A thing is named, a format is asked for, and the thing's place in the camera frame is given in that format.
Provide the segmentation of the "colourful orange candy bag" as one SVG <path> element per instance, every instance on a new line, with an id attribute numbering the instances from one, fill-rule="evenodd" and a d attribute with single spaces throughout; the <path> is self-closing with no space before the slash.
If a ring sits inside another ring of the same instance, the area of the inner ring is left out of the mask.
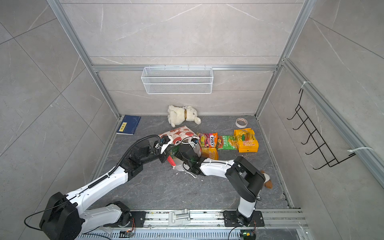
<path id="1" fill-rule="evenodd" d="M 218 133 L 197 133 L 200 146 L 205 148 L 216 148 L 218 144 Z"/>

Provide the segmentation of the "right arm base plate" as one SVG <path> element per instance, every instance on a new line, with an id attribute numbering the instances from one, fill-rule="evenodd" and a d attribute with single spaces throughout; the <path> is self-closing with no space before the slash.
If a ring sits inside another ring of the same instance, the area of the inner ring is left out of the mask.
<path id="1" fill-rule="evenodd" d="M 226 227 L 264 227 L 264 217 L 261 211 L 254 211 L 249 218 L 244 217 L 238 211 L 223 211 Z"/>

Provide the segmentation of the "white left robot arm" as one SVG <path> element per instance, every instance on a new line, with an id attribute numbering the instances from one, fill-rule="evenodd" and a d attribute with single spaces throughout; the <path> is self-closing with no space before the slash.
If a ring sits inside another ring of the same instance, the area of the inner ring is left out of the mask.
<path id="1" fill-rule="evenodd" d="M 136 141 L 116 166 L 91 183 L 65 195 L 60 192 L 52 195 L 39 224 L 45 235 L 50 240 L 74 240 L 104 225 L 129 225 L 132 218 L 130 208 L 120 201 L 93 210 L 89 207 L 138 175 L 144 164 L 156 159 L 166 160 L 165 151 L 173 139 L 156 135 L 151 146 L 150 138 L 152 136 Z"/>

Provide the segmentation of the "orange yellow snack bag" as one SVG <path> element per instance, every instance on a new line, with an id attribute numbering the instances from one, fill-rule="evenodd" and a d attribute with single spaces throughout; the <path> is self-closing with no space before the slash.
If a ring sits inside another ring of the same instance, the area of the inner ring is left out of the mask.
<path id="1" fill-rule="evenodd" d="M 201 147 L 202 157 L 211 160 L 219 160 L 218 150 L 216 148 Z"/>

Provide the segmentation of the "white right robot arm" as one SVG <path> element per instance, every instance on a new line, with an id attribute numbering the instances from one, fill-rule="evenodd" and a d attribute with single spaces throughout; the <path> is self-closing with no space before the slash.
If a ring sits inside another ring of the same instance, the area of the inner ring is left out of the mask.
<path id="1" fill-rule="evenodd" d="M 240 196 L 236 211 L 238 222 L 247 225 L 252 221 L 259 193 L 270 176 L 256 169 L 244 157 L 218 161 L 203 159 L 190 145 L 180 145 L 176 157 L 182 167 L 197 176 L 214 176 L 227 179 Z"/>

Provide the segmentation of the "strawberry print paper bag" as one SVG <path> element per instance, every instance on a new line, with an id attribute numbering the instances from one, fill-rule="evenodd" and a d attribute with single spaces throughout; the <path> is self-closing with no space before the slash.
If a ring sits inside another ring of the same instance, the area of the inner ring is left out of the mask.
<path id="1" fill-rule="evenodd" d="M 195 144 L 200 144 L 200 139 L 198 135 L 194 133 L 191 129 L 189 129 L 187 126 L 182 126 L 170 130 L 168 132 L 160 134 L 159 136 L 161 137 L 163 135 L 168 135 L 173 138 L 173 142 L 169 145 L 169 156 L 167 158 L 167 161 L 171 164 L 173 170 L 184 172 L 191 175 L 193 178 L 197 178 L 196 175 L 190 174 L 183 169 L 183 162 L 176 157 L 176 146 L 180 144 L 190 144 L 193 147 Z"/>

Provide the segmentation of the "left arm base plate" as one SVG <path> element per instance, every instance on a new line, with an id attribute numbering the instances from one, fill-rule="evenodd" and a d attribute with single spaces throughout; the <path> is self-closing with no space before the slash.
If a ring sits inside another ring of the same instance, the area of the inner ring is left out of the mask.
<path id="1" fill-rule="evenodd" d="M 104 225 L 104 227 L 112 228 L 142 228 L 146 219 L 145 211 L 133 211 L 128 213 L 123 213 L 122 216 L 116 223 Z"/>

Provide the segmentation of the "large yellow snack bag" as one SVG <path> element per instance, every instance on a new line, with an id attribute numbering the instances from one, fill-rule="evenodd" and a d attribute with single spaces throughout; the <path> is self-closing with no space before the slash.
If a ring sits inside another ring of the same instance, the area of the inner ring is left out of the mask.
<path id="1" fill-rule="evenodd" d="M 259 143 L 252 128 L 234 130 L 234 137 L 239 153 L 257 153 Z"/>

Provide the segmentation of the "green corn chip bag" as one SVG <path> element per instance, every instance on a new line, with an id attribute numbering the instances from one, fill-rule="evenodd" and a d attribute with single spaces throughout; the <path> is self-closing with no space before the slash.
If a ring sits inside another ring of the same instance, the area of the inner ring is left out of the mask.
<path id="1" fill-rule="evenodd" d="M 237 143 L 234 136 L 218 136 L 218 150 L 237 150 Z"/>

